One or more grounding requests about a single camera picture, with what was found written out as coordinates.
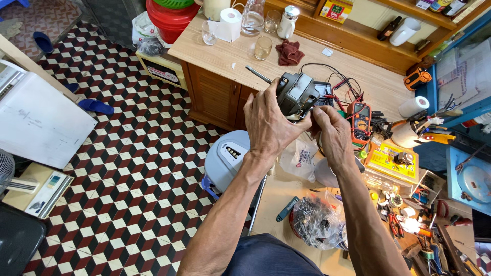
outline green basket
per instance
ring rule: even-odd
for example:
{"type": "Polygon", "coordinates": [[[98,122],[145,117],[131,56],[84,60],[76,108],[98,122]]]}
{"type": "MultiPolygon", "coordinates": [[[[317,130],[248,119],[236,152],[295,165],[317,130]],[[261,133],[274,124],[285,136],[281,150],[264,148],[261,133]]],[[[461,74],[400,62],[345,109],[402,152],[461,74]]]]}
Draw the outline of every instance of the green basket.
{"type": "Polygon", "coordinates": [[[183,9],[191,6],[194,0],[154,0],[155,3],[169,9],[183,9]]]}

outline blue plastic stool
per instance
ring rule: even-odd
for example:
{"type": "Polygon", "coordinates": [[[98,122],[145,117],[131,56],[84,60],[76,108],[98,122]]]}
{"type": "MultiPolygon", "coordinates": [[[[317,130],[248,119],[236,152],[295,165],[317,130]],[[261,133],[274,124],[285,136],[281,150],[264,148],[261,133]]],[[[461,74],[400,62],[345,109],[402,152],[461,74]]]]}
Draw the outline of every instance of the blue plastic stool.
{"type": "MultiPolygon", "coordinates": [[[[8,4],[12,3],[13,1],[15,1],[15,0],[0,0],[0,9],[7,6],[8,4]]],[[[22,6],[24,6],[26,8],[29,7],[29,5],[30,5],[28,0],[17,0],[17,1],[19,1],[22,4],[22,6]]]]}

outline blue slipper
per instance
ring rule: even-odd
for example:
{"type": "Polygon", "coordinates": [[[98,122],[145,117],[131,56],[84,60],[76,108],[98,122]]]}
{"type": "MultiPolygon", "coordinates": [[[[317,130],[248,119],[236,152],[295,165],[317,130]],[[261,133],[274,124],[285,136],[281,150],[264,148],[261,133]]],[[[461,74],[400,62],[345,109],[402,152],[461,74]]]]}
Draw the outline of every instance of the blue slipper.
{"type": "Polygon", "coordinates": [[[34,37],[34,41],[36,42],[37,46],[39,46],[43,52],[51,54],[55,50],[53,45],[51,45],[50,38],[47,35],[40,31],[35,31],[32,36],[34,37]]]}
{"type": "Polygon", "coordinates": [[[80,85],[78,83],[65,84],[65,87],[72,93],[76,93],[80,89],[80,85]]]}
{"type": "Polygon", "coordinates": [[[99,100],[85,99],[79,102],[79,106],[86,111],[100,112],[106,115],[111,115],[114,113],[114,108],[108,106],[99,100]]]}

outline pliers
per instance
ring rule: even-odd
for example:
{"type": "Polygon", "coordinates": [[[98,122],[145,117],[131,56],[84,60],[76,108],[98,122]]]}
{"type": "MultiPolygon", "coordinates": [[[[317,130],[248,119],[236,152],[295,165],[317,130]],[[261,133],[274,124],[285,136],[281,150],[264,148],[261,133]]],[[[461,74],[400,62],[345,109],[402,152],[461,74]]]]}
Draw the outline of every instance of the pliers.
{"type": "Polygon", "coordinates": [[[391,211],[388,215],[389,217],[389,225],[390,225],[390,230],[394,234],[394,237],[404,237],[404,230],[402,229],[401,223],[397,220],[396,214],[394,211],[391,211]]]}

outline workbench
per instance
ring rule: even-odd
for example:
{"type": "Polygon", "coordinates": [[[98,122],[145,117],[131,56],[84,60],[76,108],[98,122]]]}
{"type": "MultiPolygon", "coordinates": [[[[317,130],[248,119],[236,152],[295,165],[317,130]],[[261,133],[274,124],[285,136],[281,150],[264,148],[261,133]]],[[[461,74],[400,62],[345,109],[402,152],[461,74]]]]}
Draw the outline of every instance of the workbench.
{"type": "MultiPolygon", "coordinates": [[[[403,76],[337,50],[328,57],[322,54],[324,45],[297,35],[293,35],[290,41],[300,42],[300,51],[305,54],[298,66],[278,65],[279,53],[274,47],[282,39],[276,33],[261,33],[273,41],[271,54],[263,61],[254,56],[254,45],[259,35],[241,35],[232,43],[219,39],[215,45],[208,46],[201,38],[201,23],[205,20],[203,15],[196,15],[168,51],[169,55],[182,61],[192,102],[189,116],[195,120],[227,130],[245,129],[243,107],[247,97],[251,92],[268,87],[265,81],[248,71],[246,65],[272,80],[284,72],[298,73],[306,63],[328,64],[347,78],[356,79],[365,93],[364,101],[372,110],[382,110],[391,121],[401,119],[398,107],[414,97],[414,92],[405,88],[403,76]]],[[[326,81],[333,73],[320,65],[305,66],[303,71],[315,81],[326,81]]],[[[332,85],[340,81],[336,75],[330,80],[332,85]]],[[[347,91],[343,86],[336,94],[341,101],[350,103],[352,100],[347,98],[347,91]]]]}
{"type": "MultiPolygon", "coordinates": [[[[256,93],[268,87],[266,82],[248,71],[246,65],[274,79],[284,72],[298,73],[300,67],[306,63],[328,64],[346,77],[356,79],[364,92],[364,101],[372,107],[372,110],[382,111],[389,121],[402,119],[398,107],[407,99],[414,97],[414,93],[405,88],[403,76],[334,49],[331,49],[332,56],[328,57],[322,54],[324,45],[297,35],[294,35],[290,41],[300,42],[300,51],[305,56],[298,66],[290,67],[278,65],[279,53],[276,49],[272,49],[266,60],[256,59],[254,46],[259,36],[241,35],[233,43],[218,40],[215,45],[208,46],[204,44],[201,37],[201,23],[205,20],[204,16],[196,15],[168,51],[168,54],[181,59],[192,103],[189,116],[203,123],[212,123],[227,130],[245,129],[243,106],[247,97],[251,92],[256,93]]],[[[282,42],[276,33],[263,32],[261,35],[269,37],[273,41],[273,47],[282,42]]],[[[303,71],[316,81],[327,81],[333,73],[331,69],[319,65],[306,66],[303,71]]],[[[330,83],[335,85],[339,81],[340,79],[333,75],[330,83]]],[[[351,102],[346,92],[347,88],[344,86],[335,93],[341,101],[351,102]]],[[[305,254],[329,276],[354,276],[353,265],[350,260],[342,258],[341,250],[320,251],[309,247],[292,232],[288,218],[276,222],[276,216],[294,196],[302,198],[307,193],[311,193],[310,189],[321,192],[329,189],[333,193],[339,191],[326,188],[317,181],[310,183],[286,173],[276,164],[273,173],[267,176],[263,186],[251,234],[272,234],[305,254]]],[[[473,232],[469,234],[468,229],[466,230],[467,240],[473,241],[473,232]]],[[[403,249],[417,241],[414,235],[406,236],[399,240],[403,249]]]]}

